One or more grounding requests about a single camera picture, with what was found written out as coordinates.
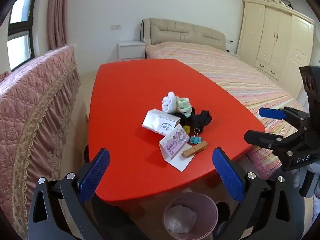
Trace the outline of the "pink quilted sofa cover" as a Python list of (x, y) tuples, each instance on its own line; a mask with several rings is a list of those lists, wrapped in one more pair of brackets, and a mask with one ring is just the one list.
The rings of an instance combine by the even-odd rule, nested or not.
[(79, 87), (72, 46), (50, 51), (1, 80), (1, 210), (22, 239), (37, 180), (60, 178)]

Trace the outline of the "white cardboard box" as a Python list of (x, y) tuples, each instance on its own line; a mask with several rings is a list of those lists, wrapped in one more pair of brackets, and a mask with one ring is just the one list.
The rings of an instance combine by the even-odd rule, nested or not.
[(166, 136), (180, 123), (180, 118), (163, 111), (152, 109), (147, 112), (142, 126), (155, 133)]

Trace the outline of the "light blue binder clip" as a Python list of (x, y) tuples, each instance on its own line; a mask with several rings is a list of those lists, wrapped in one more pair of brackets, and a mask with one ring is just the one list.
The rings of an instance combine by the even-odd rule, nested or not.
[(189, 142), (193, 145), (199, 144), (202, 141), (202, 138), (199, 136), (200, 133), (200, 129), (199, 128), (195, 128), (194, 129), (194, 135), (190, 137)]

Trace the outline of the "pink trash bin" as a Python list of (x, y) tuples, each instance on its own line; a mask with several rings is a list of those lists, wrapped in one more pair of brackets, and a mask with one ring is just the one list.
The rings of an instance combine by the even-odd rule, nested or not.
[(163, 224), (174, 239), (205, 239), (217, 225), (218, 209), (207, 195), (187, 192), (165, 208)]

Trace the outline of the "red table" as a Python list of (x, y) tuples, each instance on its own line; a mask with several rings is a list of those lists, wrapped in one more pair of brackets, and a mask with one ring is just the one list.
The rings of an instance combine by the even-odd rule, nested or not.
[[(196, 154), (184, 171), (162, 157), (161, 136), (142, 126), (147, 112), (160, 109), (168, 92), (185, 96), (197, 112), (207, 110), (211, 123), (204, 128), (207, 148)], [(110, 153), (97, 195), (107, 203), (144, 199), (214, 173), (212, 152), (221, 147), (236, 160), (250, 146), (248, 130), (264, 125), (236, 98), (177, 60), (135, 60), (103, 64), (95, 78), (88, 121), (89, 156), (101, 148)]]

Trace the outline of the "wooden clothespin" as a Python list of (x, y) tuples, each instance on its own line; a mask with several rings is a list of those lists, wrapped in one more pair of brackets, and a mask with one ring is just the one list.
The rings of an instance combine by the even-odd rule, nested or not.
[(184, 150), (182, 152), (182, 157), (188, 158), (192, 155), (195, 155), (195, 154), (205, 150), (207, 145), (208, 145), (208, 143), (206, 141), (202, 141), (201, 143), (196, 144), (196, 145), (192, 146), (191, 148), (188, 148), (187, 150)]

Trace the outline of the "beige padded headboard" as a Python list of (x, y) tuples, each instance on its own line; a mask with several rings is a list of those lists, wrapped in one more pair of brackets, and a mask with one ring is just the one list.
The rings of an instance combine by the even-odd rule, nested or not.
[(142, 20), (140, 41), (146, 45), (163, 42), (201, 44), (226, 51), (226, 38), (223, 33), (200, 25), (161, 18)]

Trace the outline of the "wall socket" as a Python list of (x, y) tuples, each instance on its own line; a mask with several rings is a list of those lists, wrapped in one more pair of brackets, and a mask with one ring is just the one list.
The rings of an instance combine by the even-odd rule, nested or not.
[(121, 30), (121, 24), (111, 25), (110, 30)]

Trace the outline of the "yellow tape measure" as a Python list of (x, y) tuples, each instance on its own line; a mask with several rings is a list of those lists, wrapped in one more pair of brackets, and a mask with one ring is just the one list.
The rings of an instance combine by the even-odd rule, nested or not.
[(184, 125), (184, 126), (183, 126), (183, 129), (184, 129), (184, 131), (185, 131), (187, 134), (190, 134), (190, 126)]

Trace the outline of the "window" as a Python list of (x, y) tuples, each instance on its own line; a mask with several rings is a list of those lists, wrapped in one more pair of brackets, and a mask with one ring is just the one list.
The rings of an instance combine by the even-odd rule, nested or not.
[(14, 71), (35, 57), (33, 44), (33, 12), (35, 0), (17, 0), (10, 12), (8, 26), (8, 58)]

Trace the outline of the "bed with striped sheet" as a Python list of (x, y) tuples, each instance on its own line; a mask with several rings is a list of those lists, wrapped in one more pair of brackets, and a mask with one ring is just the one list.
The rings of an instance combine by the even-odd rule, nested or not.
[(233, 55), (201, 44), (163, 42), (148, 45), (146, 55), (152, 59), (176, 59), (203, 74), (242, 103), (265, 126), (267, 133), (287, 137), (296, 129), (283, 120), (262, 118), (261, 107), (279, 109), (303, 107), (288, 92), (261, 72)]

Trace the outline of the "green white sock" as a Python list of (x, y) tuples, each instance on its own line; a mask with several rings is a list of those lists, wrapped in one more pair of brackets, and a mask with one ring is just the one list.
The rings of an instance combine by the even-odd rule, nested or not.
[(192, 106), (188, 98), (176, 97), (176, 110), (178, 113), (183, 114), (186, 118), (189, 118), (192, 113)]

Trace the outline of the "pink curtain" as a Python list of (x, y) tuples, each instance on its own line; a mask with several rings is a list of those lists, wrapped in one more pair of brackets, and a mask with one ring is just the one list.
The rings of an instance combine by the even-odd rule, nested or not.
[(47, 41), (49, 50), (63, 47), (67, 43), (66, 3), (67, 0), (48, 0)]

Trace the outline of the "pink greeting card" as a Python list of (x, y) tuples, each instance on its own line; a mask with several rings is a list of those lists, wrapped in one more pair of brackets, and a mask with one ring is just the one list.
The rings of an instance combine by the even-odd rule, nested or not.
[(184, 151), (192, 148), (192, 146), (188, 144), (188, 141), (189, 136), (185, 130), (177, 126), (159, 142), (163, 159), (180, 172), (185, 170), (194, 157), (191, 155), (185, 158), (182, 155)]

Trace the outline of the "white nightstand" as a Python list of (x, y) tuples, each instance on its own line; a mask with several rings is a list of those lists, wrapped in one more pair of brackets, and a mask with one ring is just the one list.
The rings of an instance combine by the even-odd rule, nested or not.
[(139, 41), (119, 42), (118, 60), (140, 60), (145, 58), (145, 43)]

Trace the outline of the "cream wardrobe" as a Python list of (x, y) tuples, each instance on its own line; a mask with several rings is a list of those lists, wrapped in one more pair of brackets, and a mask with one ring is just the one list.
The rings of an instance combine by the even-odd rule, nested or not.
[(300, 67), (310, 64), (314, 21), (282, 0), (243, 0), (244, 14), (237, 54), (298, 98), (303, 87)]

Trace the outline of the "black cloth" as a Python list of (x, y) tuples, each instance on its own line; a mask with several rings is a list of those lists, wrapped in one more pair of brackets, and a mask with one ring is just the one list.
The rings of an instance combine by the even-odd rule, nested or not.
[(200, 114), (196, 114), (195, 108), (191, 108), (191, 116), (188, 118), (182, 113), (175, 113), (174, 116), (180, 118), (180, 125), (189, 126), (190, 130), (198, 128), (200, 133), (204, 127), (209, 125), (212, 121), (212, 116), (209, 111), (202, 110)]

